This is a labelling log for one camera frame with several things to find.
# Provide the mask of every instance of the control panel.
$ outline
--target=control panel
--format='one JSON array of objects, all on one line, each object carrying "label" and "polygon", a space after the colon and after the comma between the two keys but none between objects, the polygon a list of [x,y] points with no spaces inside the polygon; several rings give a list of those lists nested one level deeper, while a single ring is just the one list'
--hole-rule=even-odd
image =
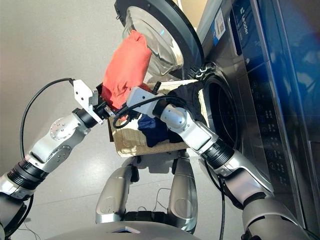
[{"label": "control panel", "polygon": [[270,85],[272,70],[268,56],[263,52],[265,43],[260,39],[262,29],[261,26],[258,28],[253,11],[256,10],[253,10],[250,0],[236,0],[233,4],[235,25],[251,88],[270,180],[276,198],[296,214],[289,177],[292,173],[288,172],[291,168],[286,163]]}]

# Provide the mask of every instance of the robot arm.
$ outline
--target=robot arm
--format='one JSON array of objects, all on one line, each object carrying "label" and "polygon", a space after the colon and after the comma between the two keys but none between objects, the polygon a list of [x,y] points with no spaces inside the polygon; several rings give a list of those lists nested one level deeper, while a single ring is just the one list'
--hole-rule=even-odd
[{"label": "robot arm", "polygon": [[[152,97],[151,93],[134,88],[127,105],[130,107]],[[186,109],[159,100],[134,110],[165,122],[223,179],[226,195],[243,209],[243,240],[310,239],[293,214],[275,200],[274,189],[267,178],[202,122],[194,121]]]},{"label": "robot arm", "polygon": [[73,81],[75,99],[83,109],[59,118],[13,169],[0,177],[0,240],[16,230],[26,212],[24,201],[62,164],[97,123],[112,114],[107,104],[81,80]]}]

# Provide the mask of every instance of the laundry basket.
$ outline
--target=laundry basket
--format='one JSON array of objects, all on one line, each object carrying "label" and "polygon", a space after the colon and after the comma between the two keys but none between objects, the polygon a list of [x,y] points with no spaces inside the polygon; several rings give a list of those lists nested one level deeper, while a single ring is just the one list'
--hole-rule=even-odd
[{"label": "laundry basket", "polygon": [[[180,85],[186,85],[196,81],[197,80],[162,82],[158,93],[167,94],[168,92],[176,89]],[[153,89],[155,83],[148,83],[147,85],[151,89]],[[206,123],[208,124],[208,116],[202,90],[199,91],[199,101],[201,104],[201,113],[204,116]],[[164,153],[188,148],[188,146],[184,142],[170,143],[169,140],[159,142],[153,147],[148,147],[145,135],[140,130],[138,130],[137,119],[132,120],[129,124],[120,129],[116,129],[113,127],[112,124],[110,124],[113,122],[113,120],[113,117],[109,119],[108,124],[109,130],[111,131],[109,134],[112,134],[116,152],[119,154],[120,157]]]}]

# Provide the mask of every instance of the barcode label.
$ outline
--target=barcode label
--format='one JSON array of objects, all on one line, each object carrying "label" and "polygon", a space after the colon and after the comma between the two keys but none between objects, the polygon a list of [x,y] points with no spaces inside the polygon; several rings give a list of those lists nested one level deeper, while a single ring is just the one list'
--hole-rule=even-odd
[{"label": "barcode label", "polygon": [[214,19],[214,31],[215,31],[215,37],[217,38],[218,41],[226,31],[224,15],[222,13],[221,8],[217,12]]}]

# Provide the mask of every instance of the washing machine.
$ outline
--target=washing machine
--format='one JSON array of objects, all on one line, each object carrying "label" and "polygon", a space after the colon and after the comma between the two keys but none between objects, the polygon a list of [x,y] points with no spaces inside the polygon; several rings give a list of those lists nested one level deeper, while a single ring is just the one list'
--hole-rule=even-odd
[{"label": "washing machine", "polygon": [[114,6],[123,37],[146,37],[148,71],[205,81],[209,127],[319,235],[319,1],[208,0],[196,30],[172,0]]}]

